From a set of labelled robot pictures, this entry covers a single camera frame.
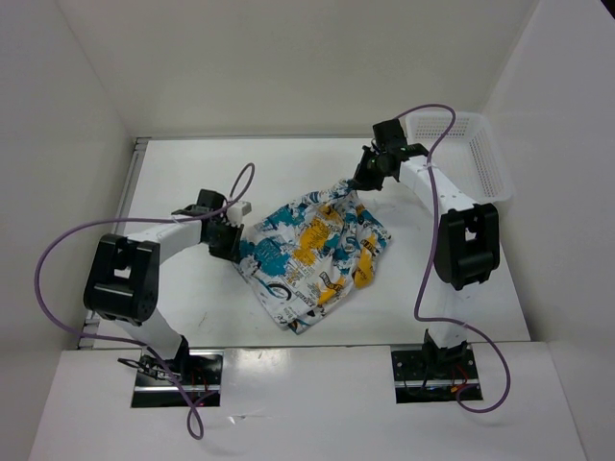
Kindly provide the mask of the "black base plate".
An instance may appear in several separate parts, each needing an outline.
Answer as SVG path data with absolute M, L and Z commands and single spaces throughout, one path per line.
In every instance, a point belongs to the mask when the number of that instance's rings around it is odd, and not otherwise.
M 222 350 L 192 350 L 190 368 L 180 372 L 169 368 L 197 407 L 218 407 L 224 353 Z M 138 360 L 119 358 L 118 362 L 136 370 L 132 408 L 187 407 L 169 374 L 152 356 L 143 354 Z
M 397 404 L 482 400 L 479 373 L 471 348 L 452 362 L 428 364 L 419 345 L 390 351 Z

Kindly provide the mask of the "white perforated plastic basket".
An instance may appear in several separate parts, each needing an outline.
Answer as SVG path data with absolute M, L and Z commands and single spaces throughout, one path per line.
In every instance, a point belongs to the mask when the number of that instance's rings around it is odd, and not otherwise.
M 479 203 L 509 200 L 514 192 L 488 120 L 479 113 L 417 110 L 405 117 L 408 140 L 430 148 L 433 161 L 459 189 Z

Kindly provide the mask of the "white teal yellow patterned shorts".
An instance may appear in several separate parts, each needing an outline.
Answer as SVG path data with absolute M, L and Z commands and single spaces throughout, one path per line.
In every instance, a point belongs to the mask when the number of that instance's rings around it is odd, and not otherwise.
M 235 268 L 278 327 L 302 334 L 373 282 L 390 239 L 352 183 L 341 180 L 248 228 Z

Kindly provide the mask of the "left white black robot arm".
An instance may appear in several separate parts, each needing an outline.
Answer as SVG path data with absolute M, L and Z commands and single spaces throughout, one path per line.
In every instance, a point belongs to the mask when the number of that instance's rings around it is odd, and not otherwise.
M 159 380 L 178 384 L 203 370 L 188 341 L 169 326 L 157 308 L 160 266 L 181 251 L 205 244 L 209 254 L 239 261 L 244 201 L 228 202 L 203 189 L 197 201 L 173 211 L 168 221 L 129 235 L 107 233 L 99 240 L 84 293 L 85 307 L 122 327 L 142 347 L 151 348 L 131 365 Z

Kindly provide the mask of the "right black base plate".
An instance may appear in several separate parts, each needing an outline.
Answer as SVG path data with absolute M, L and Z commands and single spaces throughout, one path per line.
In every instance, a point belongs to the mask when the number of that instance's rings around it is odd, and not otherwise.
M 419 345 L 390 351 L 397 404 L 482 400 L 479 373 L 471 348 L 452 362 L 428 364 Z

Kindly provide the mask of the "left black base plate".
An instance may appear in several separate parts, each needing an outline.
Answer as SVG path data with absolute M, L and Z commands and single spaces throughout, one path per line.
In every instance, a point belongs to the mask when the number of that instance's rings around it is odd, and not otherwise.
M 224 353 L 222 350 L 192 350 L 190 368 L 180 372 L 169 368 L 197 407 L 218 407 Z M 169 374 L 152 356 L 143 354 L 138 360 L 119 358 L 118 362 L 136 370 L 132 408 L 187 407 Z

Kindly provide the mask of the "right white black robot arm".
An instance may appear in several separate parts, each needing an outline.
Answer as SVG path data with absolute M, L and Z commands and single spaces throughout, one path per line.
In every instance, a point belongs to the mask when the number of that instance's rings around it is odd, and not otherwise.
M 414 318 L 425 323 L 421 363 L 432 377 L 445 376 L 467 356 L 467 324 L 462 307 L 501 262 L 500 219 L 492 204 L 480 204 L 460 191 L 432 157 L 431 148 L 410 144 L 398 118 L 373 126 L 352 179 L 356 190 L 380 190 L 393 178 L 413 192 L 433 217 L 427 267 L 419 285 Z

